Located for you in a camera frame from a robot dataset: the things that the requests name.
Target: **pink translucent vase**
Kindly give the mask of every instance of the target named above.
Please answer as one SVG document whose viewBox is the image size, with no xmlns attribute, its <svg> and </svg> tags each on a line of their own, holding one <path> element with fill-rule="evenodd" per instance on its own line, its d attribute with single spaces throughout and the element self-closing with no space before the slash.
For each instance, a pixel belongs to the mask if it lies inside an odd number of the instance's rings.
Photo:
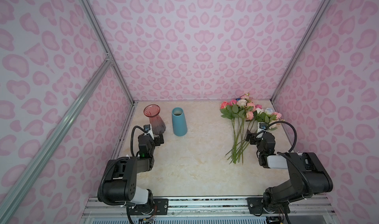
<svg viewBox="0 0 379 224">
<path fill-rule="evenodd" d="M 162 118 L 159 116 L 160 111 L 161 108 L 159 108 L 157 105 L 148 105 L 143 110 L 144 115 L 149 118 L 153 133 L 156 135 L 163 134 L 163 132 L 166 131 L 166 125 L 163 122 Z"/>
</svg>

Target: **marble tabletop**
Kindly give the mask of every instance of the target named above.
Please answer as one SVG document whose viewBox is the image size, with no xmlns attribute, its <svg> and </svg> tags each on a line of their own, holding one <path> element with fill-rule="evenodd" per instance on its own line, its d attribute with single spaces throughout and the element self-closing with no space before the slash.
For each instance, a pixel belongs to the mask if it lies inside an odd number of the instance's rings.
<svg viewBox="0 0 379 224">
<path fill-rule="evenodd" d="M 257 100 L 263 108 L 272 107 L 269 100 Z M 130 155 L 131 128 L 149 123 L 143 110 L 150 104 L 161 108 L 166 123 L 164 144 L 155 148 L 154 167 L 137 174 L 137 185 L 152 190 L 154 196 L 246 196 L 262 195 L 266 188 L 289 179 L 287 170 L 265 169 L 258 164 L 257 148 L 249 145 L 244 162 L 230 164 L 225 154 L 233 145 L 233 130 L 229 119 L 222 118 L 220 101 L 139 102 L 132 119 L 120 157 Z M 171 111 L 183 108 L 188 132 L 173 134 Z M 134 151 L 138 151 L 135 131 Z M 291 144 L 282 128 L 272 131 L 278 152 L 286 152 Z"/>
</svg>

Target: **bunch of flowers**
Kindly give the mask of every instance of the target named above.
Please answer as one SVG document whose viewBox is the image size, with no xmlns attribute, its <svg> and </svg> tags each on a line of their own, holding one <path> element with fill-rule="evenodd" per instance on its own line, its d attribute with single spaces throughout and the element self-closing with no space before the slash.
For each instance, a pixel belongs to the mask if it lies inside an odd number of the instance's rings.
<svg viewBox="0 0 379 224">
<path fill-rule="evenodd" d="M 280 120 L 282 117 L 281 113 L 275 112 L 272 108 L 263 110 L 262 105 L 255 105 L 253 98 L 249 97 L 249 93 L 230 102 L 221 103 L 220 111 L 222 113 L 221 117 L 228 118 L 232 122 L 234 143 L 232 149 L 226 155 L 231 153 L 228 159 L 231 159 L 234 164 L 239 162 L 241 157 L 243 162 L 243 151 L 249 145 L 249 141 L 245 141 L 247 130 L 251 131 L 256 121 L 270 124 Z M 272 125 L 270 130 L 277 129 L 277 125 Z"/>
</svg>

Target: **wall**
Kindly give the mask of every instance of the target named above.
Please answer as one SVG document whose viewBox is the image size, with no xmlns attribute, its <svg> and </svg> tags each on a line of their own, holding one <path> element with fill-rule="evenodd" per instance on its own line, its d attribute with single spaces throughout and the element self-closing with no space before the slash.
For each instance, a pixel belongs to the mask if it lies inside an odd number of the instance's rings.
<svg viewBox="0 0 379 224">
<path fill-rule="evenodd" d="M 105 59 L 77 0 L 0 0 L 0 202 Z"/>
<path fill-rule="evenodd" d="M 335 0 L 276 107 L 333 179 L 341 223 L 378 223 L 379 13 L 377 0 Z"/>
<path fill-rule="evenodd" d="M 97 193 L 128 109 L 109 69 L 10 223 L 76 223 Z"/>
<path fill-rule="evenodd" d="M 270 98 L 320 0 L 90 0 L 136 100 Z"/>
</svg>

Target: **blue vase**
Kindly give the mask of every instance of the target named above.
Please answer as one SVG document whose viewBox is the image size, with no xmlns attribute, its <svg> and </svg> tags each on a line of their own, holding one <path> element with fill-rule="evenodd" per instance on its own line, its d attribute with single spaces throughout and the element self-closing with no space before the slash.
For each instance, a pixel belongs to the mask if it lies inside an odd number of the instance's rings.
<svg viewBox="0 0 379 224">
<path fill-rule="evenodd" d="M 173 109 L 171 113 L 173 117 L 173 131 L 176 136 L 183 136 L 187 133 L 187 122 L 184 111 L 180 107 Z"/>
</svg>

